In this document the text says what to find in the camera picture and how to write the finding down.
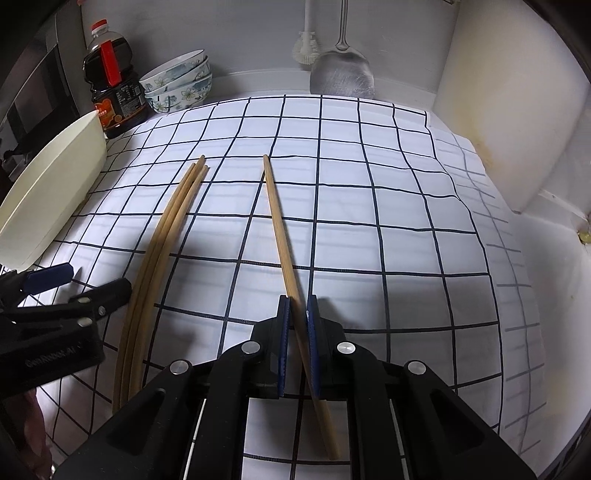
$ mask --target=bottle label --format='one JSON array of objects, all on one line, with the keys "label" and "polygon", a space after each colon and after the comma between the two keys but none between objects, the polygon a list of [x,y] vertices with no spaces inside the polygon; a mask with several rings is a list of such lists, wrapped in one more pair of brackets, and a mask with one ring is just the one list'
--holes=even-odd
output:
[{"label": "bottle label", "polygon": [[107,131],[142,111],[145,98],[138,81],[129,79],[95,99],[95,108],[103,130]]}]

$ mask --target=chopsticks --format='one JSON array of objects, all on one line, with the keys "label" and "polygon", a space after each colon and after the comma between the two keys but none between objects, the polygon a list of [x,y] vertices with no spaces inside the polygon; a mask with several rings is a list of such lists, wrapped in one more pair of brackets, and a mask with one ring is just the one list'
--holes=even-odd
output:
[{"label": "chopsticks", "polygon": [[155,298],[185,214],[207,170],[203,155],[197,163],[189,167],[170,197],[148,244],[135,280],[119,341],[113,383],[113,413],[141,389],[142,360]]},{"label": "chopsticks", "polygon": [[[273,222],[273,230],[275,231],[275,241],[277,242],[281,271],[283,273],[283,282],[285,283],[287,296],[291,300],[291,311],[293,313],[295,337],[300,350],[301,361],[304,366],[310,392],[313,392],[313,388],[311,386],[308,333],[306,320],[304,318],[306,314],[306,307],[303,304],[300,296],[300,289],[298,288],[296,274],[291,261],[290,247],[287,241],[287,235],[285,233],[285,226],[283,224],[281,206],[279,204],[275,180],[273,178],[273,170],[267,155],[263,155],[263,165],[265,168],[265,181],[267,183],[269,206],[271,208],[271,219]],[[330,460],[338,460],[340,457],[339,445],[336,439],[335,426],[333,425],[330,418],[328,403],[326,400],[320,400],[316,398],[313,393],[312,403],[314,404],[314,410],[316,411],[316,417],[318,418],[320,434],[322,435],[322,439],[324,441],[326,453],[328,454]]]}]

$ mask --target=red bottle cap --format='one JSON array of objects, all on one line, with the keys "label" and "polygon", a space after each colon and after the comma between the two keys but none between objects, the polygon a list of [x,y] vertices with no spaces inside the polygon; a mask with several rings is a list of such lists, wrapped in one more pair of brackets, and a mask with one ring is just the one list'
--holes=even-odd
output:
[{"label": "red bottle cap", "polygon": [[106,23],[107,23],[107,20],[103,18],[103,20],[99,20],[98,22],[93,23],[90,26],[90,29],[94,30],[95,28],[99,28],[99,27],[102,27],[103,25],[106,25]]}]

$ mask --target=blue floral bowl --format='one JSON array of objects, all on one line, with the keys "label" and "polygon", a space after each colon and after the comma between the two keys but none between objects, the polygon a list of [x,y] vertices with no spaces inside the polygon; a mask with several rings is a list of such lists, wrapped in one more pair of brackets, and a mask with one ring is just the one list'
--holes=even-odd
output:
[{"label": "blue floral bowl", "polygon": [[151,92],[182,77],[202,63],[204,59],[205,52],[203,50],[191,51],[156,67],[140,78],[139,82],[146,92]]},{"label": "blue floral bowl", "polygon": [[194,83],[183,85],[162,95],[146,94],[146,100],[153,110],[159,113],[170,113],[184,110],[202,102],[212,89],[212,75],[209,74]]},{"label": "blue floral bowl", "polygon": [[209,59],[207,58],[207,56],[205,56],[205,60],[203,60],[199,65],[193,68],[193,70],[189,70],[184,75],[180,76],[179,78],[173,80],[170,83],[167,83],[163,87],[156,88],[153,90],[146,89],[146,95],[153,97],[157,95],[162,95],[165,92],[171,92],[172,90],[176,90],[177,88],[180,88],[184,85],[188,85],[189,83],[194,83],[199,79],[205,78],[211,72],[211,68],[209,67]]}]

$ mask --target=soy sauce bottle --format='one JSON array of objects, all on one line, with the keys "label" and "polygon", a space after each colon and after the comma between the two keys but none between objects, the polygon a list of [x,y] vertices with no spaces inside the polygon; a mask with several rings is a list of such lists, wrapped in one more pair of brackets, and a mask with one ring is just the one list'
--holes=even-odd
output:
[{"label": "soy sauce bottle", "polygon": [[107,138],[115,138],[144,122],[150,113],[131,64],[132,51],[122,35],[110,31],[107,20],[91,26],[93,40],[84,59],[85,80],[99,111]]}]

